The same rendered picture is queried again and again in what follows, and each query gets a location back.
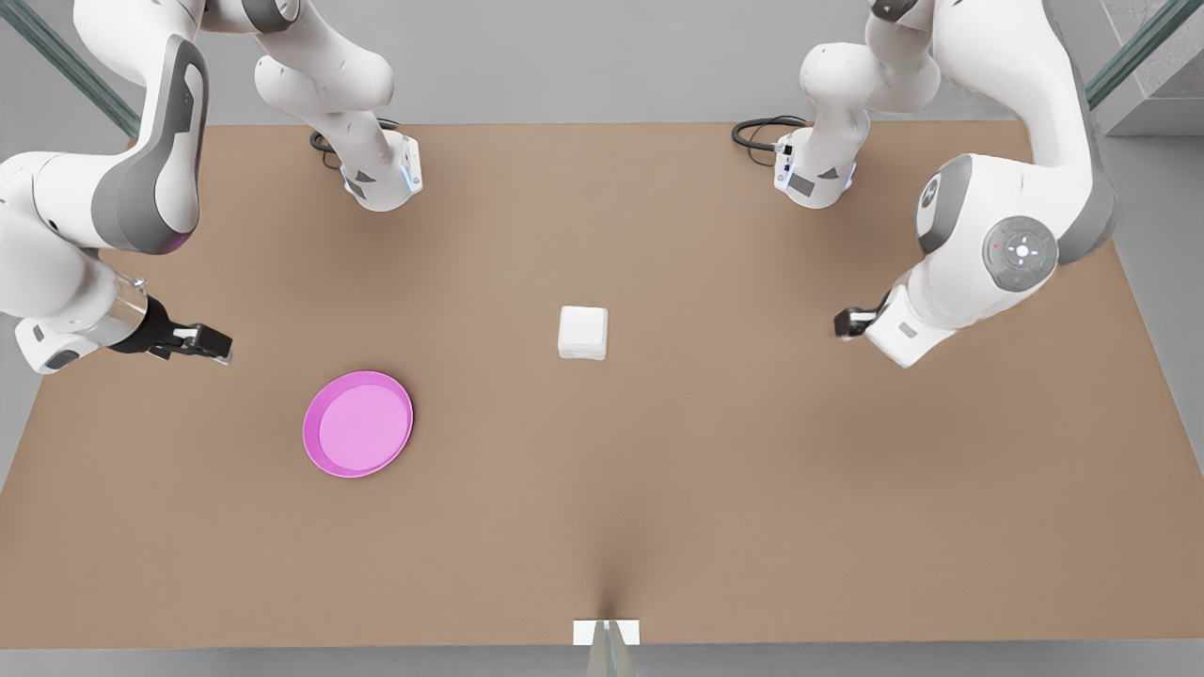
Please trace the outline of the white square box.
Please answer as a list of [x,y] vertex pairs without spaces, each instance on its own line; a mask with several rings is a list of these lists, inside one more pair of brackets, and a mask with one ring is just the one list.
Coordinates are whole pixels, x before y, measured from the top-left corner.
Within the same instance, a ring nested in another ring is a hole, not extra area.
[[604,360],[608,343],[608,310],[563,306],[560,313],[557,353],[563,359]]

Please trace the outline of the pink round plate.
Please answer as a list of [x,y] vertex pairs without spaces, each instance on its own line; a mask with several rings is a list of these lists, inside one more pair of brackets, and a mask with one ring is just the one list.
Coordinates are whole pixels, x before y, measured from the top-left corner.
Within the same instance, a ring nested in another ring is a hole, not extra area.
[[303,447],[314,466],[340,479],[374,473],[405,449],[414,408],[403,385],[378,371],[353,371],[327,382],[302,420]]

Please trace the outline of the silver frame post with foot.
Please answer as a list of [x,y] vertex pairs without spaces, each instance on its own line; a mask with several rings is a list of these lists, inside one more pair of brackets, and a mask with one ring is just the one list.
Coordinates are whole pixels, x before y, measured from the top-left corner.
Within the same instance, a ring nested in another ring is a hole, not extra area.
[[589,646],[586,677],[638,677],[628,647],[641,644],[638,620],[574,620],[573,646]]

